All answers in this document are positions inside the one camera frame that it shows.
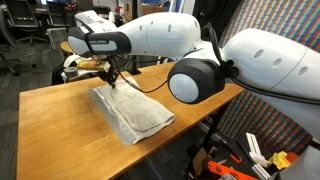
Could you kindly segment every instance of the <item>white towel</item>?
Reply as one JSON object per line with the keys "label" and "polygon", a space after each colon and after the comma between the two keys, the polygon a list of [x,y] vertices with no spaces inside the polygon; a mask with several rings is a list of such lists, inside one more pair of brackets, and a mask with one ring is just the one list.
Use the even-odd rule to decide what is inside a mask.
{"label": "white towel", "polygon": [[[132,77],[127,79],[137,85]],[[129,138],[133,144],[157,133],[174,120],[174,114],[162,104],[132,88],[124,80],[116,81],[114,89],[105,85],[94,91],[101,97],[108,111],[116,115],[120,124],[125,126],[121,131],[130,131],[124,134],[134,136]]]}

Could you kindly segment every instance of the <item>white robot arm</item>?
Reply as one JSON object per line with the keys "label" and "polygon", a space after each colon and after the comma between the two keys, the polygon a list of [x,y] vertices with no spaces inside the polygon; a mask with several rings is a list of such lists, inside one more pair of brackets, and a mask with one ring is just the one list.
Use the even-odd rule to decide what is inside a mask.
{"label": "white robot arm", "polygon": [[318,52],[257,29],[238,33],[220,50],[210,26],[201,32],[198,21],[187,14],[150,14],[116,28],[94,20],[98,19],[94,13],[85,13],[77,15],[86,19],[84,24],[71,28],[68,35],[76,54],[170,57],[178,62],[168,75],[169,89],[190,104],[218,93],[225,78],[231,78],[294,119],[315,139],[296,163],[280,173],[280,179],[320,179]]}

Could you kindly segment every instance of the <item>wall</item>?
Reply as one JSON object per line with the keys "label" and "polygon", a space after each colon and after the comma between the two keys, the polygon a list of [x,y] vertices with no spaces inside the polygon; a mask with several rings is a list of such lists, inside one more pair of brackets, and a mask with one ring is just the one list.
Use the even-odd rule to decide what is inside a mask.
{"label": "wall", "polygon": [[[220,45],[246,28],[258,28],[295,40],[320,52],[319,0],[242,0]],[[219,130],[229,137],[251,132],[272,150],[302,152],[311,136],[292,119],[244,92],[229,106]]]}

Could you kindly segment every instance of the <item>floor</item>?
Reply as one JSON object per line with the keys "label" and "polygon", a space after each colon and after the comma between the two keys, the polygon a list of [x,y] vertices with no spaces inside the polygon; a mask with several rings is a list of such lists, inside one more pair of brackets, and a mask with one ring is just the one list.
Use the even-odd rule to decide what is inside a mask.
{"label": "floor", "polygon": [[[49,51],[49,44],[30,47],[19,45],[15,53],[6,55],[22,62],[36,63],[36,68],[19,66],[21,75],[13,76],[0,69],[0,179],[16,179],[16,152],[19,114],[19,92],[51,85],[54,67],[63,61],[61,51]],[[182,171],[188,163],[187,147],[200,144],[204,132],[198,126],[190,129],[145,160],[125,172],[118,179],[184,179]]]}

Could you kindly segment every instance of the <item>towel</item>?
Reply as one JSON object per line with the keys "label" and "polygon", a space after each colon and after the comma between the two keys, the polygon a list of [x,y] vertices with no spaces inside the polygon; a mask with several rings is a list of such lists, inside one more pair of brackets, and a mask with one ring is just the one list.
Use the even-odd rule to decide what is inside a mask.
{"label": "towel", "polygon": [[[138,86],[132,77],[127,80]],[[123,134],[133,136],[127,137],[131,139],[132,144],[157,133],[174,120],[172,112],[124,80],[116,81],[115,88],[104,85],[93,90],[99,95],[109,113],[120,121],[119,124],[123,126],[120,131],[127,131]]]}

